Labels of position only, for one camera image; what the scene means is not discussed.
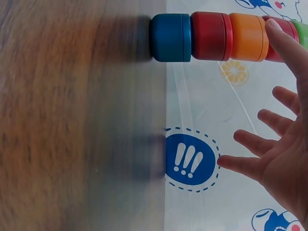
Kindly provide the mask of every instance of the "row of cups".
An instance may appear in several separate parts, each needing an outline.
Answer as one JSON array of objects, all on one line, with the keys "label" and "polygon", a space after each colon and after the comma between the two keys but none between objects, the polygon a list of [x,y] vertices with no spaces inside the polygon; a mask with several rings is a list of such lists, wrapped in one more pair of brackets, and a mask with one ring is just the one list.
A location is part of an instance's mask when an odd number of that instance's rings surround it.
[{"label": "row of cups", "polygon": [[213,61],[282,62],[265,31],[270,18],[308,49],[308,25],[301,22],[242,13],[166,13],[150,22],[152,55],[160,62],[189,62],[191,56]]}]

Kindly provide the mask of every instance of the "exclamation mark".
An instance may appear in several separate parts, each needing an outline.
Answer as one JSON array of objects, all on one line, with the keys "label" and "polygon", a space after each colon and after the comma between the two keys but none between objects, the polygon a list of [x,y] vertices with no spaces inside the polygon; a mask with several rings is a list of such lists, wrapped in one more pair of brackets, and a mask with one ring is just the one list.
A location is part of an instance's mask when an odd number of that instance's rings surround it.
[{"label": "exclamation mark", "polygon": [[193,173],[196,171],[202,160],[203,160],[203,153],[198,152],[195,159],[193,160],[191,172],[188,173],[189,178],[193,178]]},{"label": "exclamation mark", "polygon": [[[185,155],[183,168],[187,168],[188,164],[191,162],[191,160],[193,158],[194,153],[195,153],[195,148],[193,146],[189,146],[188,149],[187,149],[187,153]],[[186,171],[182,170],[181,174],[186,175]]]},{"label": "exclamation mark", "polygon": [[176,171],[176,172],[179,171],[179,165],[180,165],[181,160],[183,158],[185,149],[186,149],[186,145],[184,143],[178,144],[177,154],[176,154],[176,157],[175,157],[175,166],[173,168],[173,170]]}]

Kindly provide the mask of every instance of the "child's hand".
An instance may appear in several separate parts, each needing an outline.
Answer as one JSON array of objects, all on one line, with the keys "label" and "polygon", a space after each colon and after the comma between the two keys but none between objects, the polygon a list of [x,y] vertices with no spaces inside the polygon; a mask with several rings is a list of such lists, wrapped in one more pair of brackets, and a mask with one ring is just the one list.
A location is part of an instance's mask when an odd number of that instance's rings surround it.
[{"label": "child's hand", "polygon": [[222,156],[218,164],[257,180],[308,230],[308,52],[279,29],[274,20],[266,22],[272,47],[297,79],[298,96],[282,87],[276,87],[273,95],[297,119],[261,110],[258,118],[280,135],[280,140],[266,140],[239,130],[234,139],[257,157]]}]

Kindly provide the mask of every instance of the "printed tablecloth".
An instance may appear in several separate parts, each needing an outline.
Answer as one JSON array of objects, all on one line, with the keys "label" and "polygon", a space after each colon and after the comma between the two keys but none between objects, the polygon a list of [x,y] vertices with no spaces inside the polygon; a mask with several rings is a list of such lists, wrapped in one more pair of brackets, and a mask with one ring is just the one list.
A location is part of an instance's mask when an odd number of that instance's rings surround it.
[{"label": "printed tablecloth", "polygon": [[[271,15],[308,23],[304,0],[167,0],[169,13]],[[278,136],[257,119],[267,108],[295,119],[274,99],[275,86],[296,91],[280,63],[229,60],[167,65],[165,231],[302,231],[257,182],[221,169],[220,155],[253,156],[233,140],[238,129]]]}]

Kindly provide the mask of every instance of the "dashed circle outline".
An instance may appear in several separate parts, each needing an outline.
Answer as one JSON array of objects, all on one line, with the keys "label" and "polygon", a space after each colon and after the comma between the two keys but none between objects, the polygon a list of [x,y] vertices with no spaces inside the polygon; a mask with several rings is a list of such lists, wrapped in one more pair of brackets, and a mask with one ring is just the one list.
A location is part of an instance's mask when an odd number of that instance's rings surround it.
[{"label": "dashed circle outline", "polygon": [[[180,130],[181,128],[180,127],[174,127],[174,129],[176,129],[176,130]],[[172,128],[166,128],[165,129],[165,131],[167,132],[167,131],[171,131],[172,130]],[[189,131],[189,132],[194,132],[192,129],[190,129],[190,128],[186,128],[185,129],[186,131]],[[196,133],[198,133],[198,134],[201,134],[201,132],[199,131],[199,130],[196,130],[195,131]],[[207,139],[209,139],[210,140],[210,137],[205,133],[204,134],[204,136],[207,138]],[[211,140],[212,141],[212,143],[214,143],[214,146],[216,147],[216,150],[217,150],[217,152],[218,152],[218,158],[221,156],[221,154],[220,154],[220,152],[219,152],[219,147],[216,145],[216,140],[214,140],[214,139],[212,139]],[[217,173],[216,174],[216,177],[215,177],[215,179],[218,179],[218,177],[219,177],[219,173]],[[184,188],[183,187],[180,187],[180,186],[176,186],[174,183],[172,183],[172,182],[168,182],[170,185],[172,185],[173,187],[176,187],[176,188],[178,188],[178,189],[181,189],[181,190],[184,190]],[[213,187],[214,185],[216,184],[216,182],[214,181],[209,187]],[[187,191],[189,191],[189,192],[197,192],[197,193],[200,193],[201,191],[206,191],[206,190],[208,190],[209,189],[209,187],[205,187],[205,188],[203,188],[203,189],[198,189],[198,190],[192,190],[192,189],[187,189]]]}]

